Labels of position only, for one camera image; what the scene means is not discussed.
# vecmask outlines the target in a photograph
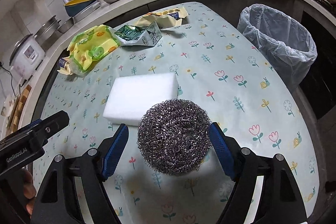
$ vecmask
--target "screw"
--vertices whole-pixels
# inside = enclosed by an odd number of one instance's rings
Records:
[[[90,149],[87,153],[88,153],[90,156],[93,156],[93,155],[95,155],[95,154],[97,153],[97,149],[92,148],[92,149]]]
[[[251,153],[251,150],[248,149],[248,148],[246,148],[246,147],[244,147],[244,148],[241,149],[241,152],[242,152],[244,155],[248,155],[249,153]]]
[[[57,155],[57,156],[55,156],[54,160],[55,160],[56,162],[59,162],[59,161],[62,160],[62,158],[63,158],[62,155]]]
[[[277,158],[277,160],[284,160],[284,157],[281,154],[277,154],[275,157]]]

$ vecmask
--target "power cord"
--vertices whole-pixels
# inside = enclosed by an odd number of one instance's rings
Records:
[[[1,69],[1,68],[3,68],[5,71],[7,71],[7,72],[10,74],[10,76],[11,76],[10,85],[12,86],[12,90],[13,90],[13,93],[14,93],[14,97],[16,97],[16,94],[15,94],[15,91],[14,91],[14,88],[13,88],[13,75],[12,75],[12,73],[11,73],[9,70],[5,69],[5,68],[2,66],[2,63],[0,62],[0,69]]]

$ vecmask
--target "green snack packet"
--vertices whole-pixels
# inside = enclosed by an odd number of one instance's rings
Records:
[[[125,25],[121,27],[118,31],[116,31],[115,35],[119,36],[122,39],[125,39],[126,41],[138,40],[144,31],[145,29],[139,26]]]
[[[122,26],[114,35],[118,37],[121,46],[145,45],[154,47],[162,37],[161,31],[155,21],[147,27]]]

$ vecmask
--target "steel wool scrubber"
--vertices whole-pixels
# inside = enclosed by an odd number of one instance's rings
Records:
[[[167,100],[150,108],[138,129],[138,147],[155,171],[167,175],[199,167],[210,148],[207,112],[192,101]]]

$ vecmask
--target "pot lid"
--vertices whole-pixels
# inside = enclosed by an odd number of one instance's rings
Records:
[[[14,51],[13,53],[11,54],[10,56],[10,59],[9,59],[9,65],[12,64],[13,62],[13,59],[15,57],[15,55],[17,54],[17,52],[19,51],[19,49],[23,46],[23,44],[26,42],[26,40],[31,37],[33,34],[28,34],[26,35],[24,38],[22,38],[20,41],[16,42],[15,46],[14,46]]]

